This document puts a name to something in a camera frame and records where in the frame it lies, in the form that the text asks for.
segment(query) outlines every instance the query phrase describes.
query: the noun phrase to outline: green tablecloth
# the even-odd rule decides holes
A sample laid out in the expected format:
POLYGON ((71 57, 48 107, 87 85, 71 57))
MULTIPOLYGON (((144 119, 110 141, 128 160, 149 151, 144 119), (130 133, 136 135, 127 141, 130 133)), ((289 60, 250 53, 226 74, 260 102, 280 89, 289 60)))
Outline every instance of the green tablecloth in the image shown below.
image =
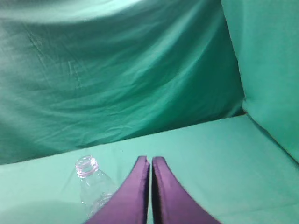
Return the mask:
MULTIPOLYGON (((74 162, 92 153, 121 184, 137 156, 165 156, 193 198, 224 224, 295 224, 299 167, 247 116, 0 166, 5 224, 79 224, 74 162)), ((152 223, 151 210, 149 223, 152 223)))

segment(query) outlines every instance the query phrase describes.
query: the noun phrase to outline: bottle mouth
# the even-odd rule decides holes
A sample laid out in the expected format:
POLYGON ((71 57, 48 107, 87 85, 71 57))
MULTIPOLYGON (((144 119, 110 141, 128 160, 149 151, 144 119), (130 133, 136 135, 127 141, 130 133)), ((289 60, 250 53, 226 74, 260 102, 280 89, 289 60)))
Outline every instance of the bottle mouth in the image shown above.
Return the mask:
POLYGON ((75 169, 78 177, 85 178, 97 171, 99 165, 93 156, 87 155, 76 161, 75 169))

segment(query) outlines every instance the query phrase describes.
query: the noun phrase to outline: green fabric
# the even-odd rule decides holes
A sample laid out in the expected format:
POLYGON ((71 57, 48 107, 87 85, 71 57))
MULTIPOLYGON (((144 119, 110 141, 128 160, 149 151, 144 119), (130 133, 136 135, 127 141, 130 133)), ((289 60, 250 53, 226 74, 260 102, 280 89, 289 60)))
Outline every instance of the green fabric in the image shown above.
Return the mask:
POLYGON ((0 0, 0 164, 241 110, 220 1, 0 0))
POLYGON ((297 163, 243 115, 2 165, 2 223, 80 224, 85 217, 74 162, 90 153, 118 185, 137 156, 165 156, 190 195, 224 224, 298 222, 297 163))
POLYGON ((299 1, 222 0, 243 108, 299 161, 299 1))

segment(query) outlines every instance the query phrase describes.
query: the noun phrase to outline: green cloth backdrop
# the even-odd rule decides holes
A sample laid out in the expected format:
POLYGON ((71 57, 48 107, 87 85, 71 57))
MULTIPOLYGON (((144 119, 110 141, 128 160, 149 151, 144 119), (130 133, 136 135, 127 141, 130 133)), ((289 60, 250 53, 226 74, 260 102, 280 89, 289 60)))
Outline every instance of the green cloth backdrop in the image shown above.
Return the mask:
POLYGON ((230 117, 219 0, 0 0, 0 164, 230 117))
POLYGON ((222 0, 243 108, 299 161, 299 1, 222 0))

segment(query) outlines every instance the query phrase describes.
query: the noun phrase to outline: green sheet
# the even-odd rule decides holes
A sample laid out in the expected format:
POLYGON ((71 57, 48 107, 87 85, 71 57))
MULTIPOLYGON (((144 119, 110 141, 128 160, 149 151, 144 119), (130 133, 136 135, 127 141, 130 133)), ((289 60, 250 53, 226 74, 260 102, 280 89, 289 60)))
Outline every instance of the green sheet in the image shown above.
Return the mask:
POLYGON ((0 0, 0 164, 241 110, 219 0, 0 0))
POLYGON ((299 1, 222 0, 243 108, 299 162, 299 1))
POLYGON ((299 167, 247 115, 2 165, 0 220, 81 223, 74 162, 90 153, 118 185, 137 156, 165 156, 186 190, 224 224, 298 221, 299 167))

